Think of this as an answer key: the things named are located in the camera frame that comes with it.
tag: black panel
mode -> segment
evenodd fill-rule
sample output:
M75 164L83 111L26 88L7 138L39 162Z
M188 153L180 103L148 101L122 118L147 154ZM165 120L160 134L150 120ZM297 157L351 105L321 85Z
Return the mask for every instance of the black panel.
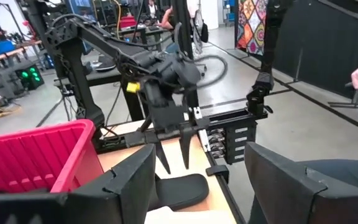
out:
M308 14L299 79L351 96L344 85L358 67L358 20L316 1Z
M307 1L294 2L287 11L278 35L273 67L295 77L301 43L305 38Z

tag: wooden table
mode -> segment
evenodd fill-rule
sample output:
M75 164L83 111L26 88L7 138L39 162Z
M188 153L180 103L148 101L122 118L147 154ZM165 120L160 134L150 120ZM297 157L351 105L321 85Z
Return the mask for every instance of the wooden table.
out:
M135 131L143 121L136 121L126 124L121 124L119 126L112 127L113 130L117 134L125 134L129 132ZM190 144L190 166L189 169L185 169L185 165L183 163L183 159L181 156L180 145L178 139L171 139L162 142L162 146L164 152L167 156L168 162L171 168L171 174L169 175L167 171L164 169L161 162L157 159L155 172L156 174L162 178L172 178L172 177L180 177L188 174L202 174L205 176L208 186L209 186L209 195L207 198L192 207L188 207L183 209L182 211L186 212L198 212L198 211L206 211L206 210L221 210L227 211L230 213L230 220L227 220L225 224L236 223L234 216L232 215L232 211L230 209L229 203L223 193L222 188L217 180L217 177L211 176L208 177L206 175L205 170L211 167L206 154L201 147L200 141L197 136L194 136L191 140ZM128 149L123 149L120 151L109 152L105 154L99 155L99 160L102 164L102 167L105 171L109 170L111 167L115 166L119 162L123 161L125 158L129 157L136 151L138 151L141 146L132 147Z
M4 54L0 54L0 60L7 59L8 65L13 66L14 62L12 57L16 57L16 59L20 62L20 58L18 55L23 51L24 49L15 49L10 52L6 52Z

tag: colorful patterned fabric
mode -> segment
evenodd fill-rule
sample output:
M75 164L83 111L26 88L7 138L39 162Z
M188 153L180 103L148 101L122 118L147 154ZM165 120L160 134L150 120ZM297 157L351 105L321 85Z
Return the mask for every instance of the colorful patterned fabric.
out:
M264 54L265 18L268 0L238 0L237 48L250 54Z

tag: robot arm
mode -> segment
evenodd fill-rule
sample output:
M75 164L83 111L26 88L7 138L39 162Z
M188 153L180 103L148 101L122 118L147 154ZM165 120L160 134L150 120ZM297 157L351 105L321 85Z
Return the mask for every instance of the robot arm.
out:
M201 74L194 64L185 62L177 54L155 55L141 45L117 40L91 21L77 17L52 28L47 37L56 55L63 55L65 48L72 47L80 39L111 57L123 78L140 82L155 129L173 130L185 121L186 108L176 106L172 94L196 86ZM76 75L72 78L75 85Z

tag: concrete floor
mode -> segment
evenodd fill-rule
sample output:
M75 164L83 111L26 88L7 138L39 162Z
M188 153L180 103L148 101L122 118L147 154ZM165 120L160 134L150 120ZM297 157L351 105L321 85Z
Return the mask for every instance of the concrete floor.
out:
M203 114L235 110L246 105L244 100L239 99L246 97L254 84L257 72L226 53L229 52L238 57L246 56L243 52L233 50L233 37L233 27L223 27L210 32L210 42L219 46L220 49L206 44L204 53L224 57L229 64L229 72L220 83L198 91L200 106L206 107ZM244 60L256 67L259 66L259 62L253 58ZM207 79L216 75L222 67L215 61L207 61L206 64L208 66ZM274 71L274 76L283 82L291 81L290 77L277 71ZM54 78L54 75L44 76L44 86L18 100L23 108L21 112L0 118L0 134L33 128L38 124L60 98L58 90L52 86ZM323 104L328 101L349 101L349 99L302 82L291 86ZM118 89L119 87L113 84L92 87L95 102L105 114L108 113ZM273 92L286 89L276 83ZM225 103L228 101L235 101L235 103ZM274 114L269 115L268 119L259 121L257 143L294 161L358 159L358 127L293 91L268 96L265 101L274 110ZM340 109L339 111L358 120L358 110ZM66 120L63 104L60 104L44 125L62 123ZM109 124L128 120L130 120L129 112L121 95ZM254 193L248 180L246 167L244 163L238 163L229 166L229 170L231 177L229 187L247 220Z

